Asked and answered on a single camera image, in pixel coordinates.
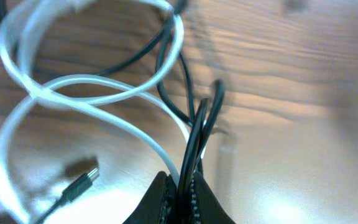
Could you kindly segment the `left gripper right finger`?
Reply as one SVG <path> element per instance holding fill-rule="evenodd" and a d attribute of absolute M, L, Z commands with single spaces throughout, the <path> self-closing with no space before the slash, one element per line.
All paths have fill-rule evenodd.
<path fill-rule="evenodd" d="M 190 182 L 190 223 L 235 224 L 200 172 L 195 172 Z"/>

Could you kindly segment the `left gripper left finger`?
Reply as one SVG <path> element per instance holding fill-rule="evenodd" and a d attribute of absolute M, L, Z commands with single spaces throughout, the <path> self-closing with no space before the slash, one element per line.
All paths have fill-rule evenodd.
<path fill-rule="evenodd" d="M 160 171 L 138 206 L 123 224 L 166 224 L 175 201 L 176 185 L 171 175 Z"/>

